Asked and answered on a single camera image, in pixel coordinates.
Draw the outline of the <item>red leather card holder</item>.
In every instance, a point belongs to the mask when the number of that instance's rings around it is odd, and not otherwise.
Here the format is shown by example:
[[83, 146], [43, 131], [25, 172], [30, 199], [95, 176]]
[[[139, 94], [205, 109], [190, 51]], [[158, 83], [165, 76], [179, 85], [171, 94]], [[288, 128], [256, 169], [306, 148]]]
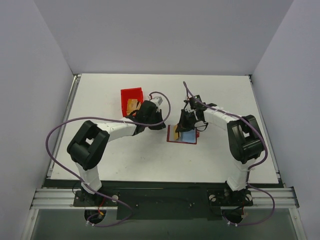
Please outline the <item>red leather card holder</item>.
[[199, 131], [194, 129], [188, 132], [181, 132], [180, 138], [177, 141], [170, 141], [170, 125], [168, 125], [166, 141], [169, 143], [196, 145], [199, 135]]

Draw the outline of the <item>gold card magnetic stripe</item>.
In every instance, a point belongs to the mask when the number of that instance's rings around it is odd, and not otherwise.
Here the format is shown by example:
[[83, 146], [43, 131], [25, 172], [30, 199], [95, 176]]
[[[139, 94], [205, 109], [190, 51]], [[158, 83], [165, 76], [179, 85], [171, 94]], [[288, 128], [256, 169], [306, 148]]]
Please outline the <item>gold card magnetic stripe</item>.
[[177, 141], [180, 138], [180, 133], [177, 132], [178, 125], [170, 125], [170, 132], [169, 132], [169, 140], [172, 142]]

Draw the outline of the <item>gold card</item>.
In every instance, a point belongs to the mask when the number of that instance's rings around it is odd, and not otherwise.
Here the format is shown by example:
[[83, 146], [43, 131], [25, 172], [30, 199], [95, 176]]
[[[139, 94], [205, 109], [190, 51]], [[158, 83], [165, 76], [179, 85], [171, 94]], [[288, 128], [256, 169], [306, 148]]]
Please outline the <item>gold card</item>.
[[181, 133], [178, 131], [178, 125], [175, 125], [173, 130], [174, 130], [174, 132], [173, 132], [173, 140], [177, 141], [181, 136]]

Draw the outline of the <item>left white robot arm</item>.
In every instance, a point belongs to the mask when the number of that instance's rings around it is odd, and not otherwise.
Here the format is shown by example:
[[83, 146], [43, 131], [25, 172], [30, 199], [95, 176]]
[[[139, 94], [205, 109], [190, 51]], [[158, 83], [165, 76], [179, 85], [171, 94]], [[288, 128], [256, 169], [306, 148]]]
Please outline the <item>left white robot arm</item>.
[[140, 108], [120, 122], [95, 124], [85, 121], [67, 147], [67, 153], [78, 168], [81, 184], [86, 192], [85, 200], [92, 206], [99, 205], [103, 200], [100, 191], [102, 183], [99, 178], [98, 163], [101, 161], [108, 142], [122, 137], [131, 137], [142, 133], [145, 124], [151, 130], [162, 130], [166, 127], [162, 118], [161, 97], [145, 100]]

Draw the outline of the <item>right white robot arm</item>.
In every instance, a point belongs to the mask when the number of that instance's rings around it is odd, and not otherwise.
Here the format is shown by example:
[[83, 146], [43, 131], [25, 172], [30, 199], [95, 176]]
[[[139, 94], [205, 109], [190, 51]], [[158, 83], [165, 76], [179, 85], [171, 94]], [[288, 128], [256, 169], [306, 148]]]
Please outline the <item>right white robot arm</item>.
[[181, 134], [193, 131], [198, 122], [203, 122], [205, 126], [214, 125], [227, 132], [236, 170], [226, 180], [229, 189], [223, 192], [223, 198], [226, 203], [234, 205], [242, 197], [240, 190], [247, 187], [251, 166], [262, 152], [268, 152], [259, 124], [253, 115], [228, 113], [216, 104], [201, 102], [200, 96], [196, 95], [184, 100], [175, 132]]

